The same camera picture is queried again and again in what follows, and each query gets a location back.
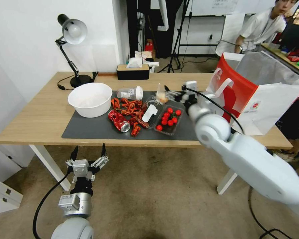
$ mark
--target white plastic bowl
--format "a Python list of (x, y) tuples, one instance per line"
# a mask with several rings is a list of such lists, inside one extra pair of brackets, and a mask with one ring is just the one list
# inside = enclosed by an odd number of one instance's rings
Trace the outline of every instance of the white plastic bowl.
[(111, 107), (112, 89), (103, 83), (88, 83), (75, 88), (67, 101), (83, 117), (105, 114)]

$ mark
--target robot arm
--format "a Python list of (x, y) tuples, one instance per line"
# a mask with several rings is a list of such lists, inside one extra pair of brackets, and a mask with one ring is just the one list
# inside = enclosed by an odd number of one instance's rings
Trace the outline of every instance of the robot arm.
[[(197, 83), (186, 82), (183, 89), (197, 90)], [(198, 97), (197, 103), (197, 95), (190, 90), (179, 96), (177, 101), (184, 103), (202, 145), (218, 152), (223, 162), (260, 194), (299, 214), (299, 176), (288, 163), (252, 137), (232, 134), (229, 123), (211, 112), (209, 101)]]
[(74, 188), (69, 195), (62, 195), (58, 206), (63, 210), (67, 220), (60, 224), (53, 232), (51, 239), (88, 239), (93, 238), (94, 230), (87, 218), (91, 215), (93, 196), (92, 181), (109, 161), (103, 144), (101, 157), (95, 161), (87, 159), (77, 160), (78, 147), (71, 153), (70, 160), (66, 161), (73, 171)]

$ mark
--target lamp shade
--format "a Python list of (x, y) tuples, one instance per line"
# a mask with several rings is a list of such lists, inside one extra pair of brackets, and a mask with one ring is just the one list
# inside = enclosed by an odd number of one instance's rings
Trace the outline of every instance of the lamp shade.
[(57, 20), (62, 26), (62, 33), (66, 42), (76, 45), (84, 41), (87, 35), (87, 27), (84, 22), (77, 19), (69, 19), (65, 14), (60, 14)]

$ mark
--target white shirt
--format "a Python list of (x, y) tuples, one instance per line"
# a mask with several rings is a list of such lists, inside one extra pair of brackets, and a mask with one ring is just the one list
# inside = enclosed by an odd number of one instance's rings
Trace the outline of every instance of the white shirt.
[(249, 18), (240, 31), (240, 35), (244, 37), (242, 44), (243, 51), (256, 48), (257, 44), (270, 38), (277, 32), (283, 32), (286, 27), (286, 21), (283, 16), (275, 19), (270, 18), (272, 8), (257, 13)]

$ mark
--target bag handle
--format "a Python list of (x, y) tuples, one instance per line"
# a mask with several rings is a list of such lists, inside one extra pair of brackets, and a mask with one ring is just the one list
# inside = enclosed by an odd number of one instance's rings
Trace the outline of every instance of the bag handle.
[(232, 81), (232, 79), (227, 78), (222, 84), (221, 86), (216, 90), (214, 89), (214, 85), (216, 84), (215, 81), (220, 80), (220, 76), (222, 74), (222, 69), (221, 68), (217, 68), (212, 76), (212, 79), (209, 83), (209, 86), (207, 87), (206, 91), (208, 93), (214, 94), (216, 98), (218, 98), (222, 92), (224, 91), (224, 89), (229, 86), (230, 88), (233, 87), (234, 82)]

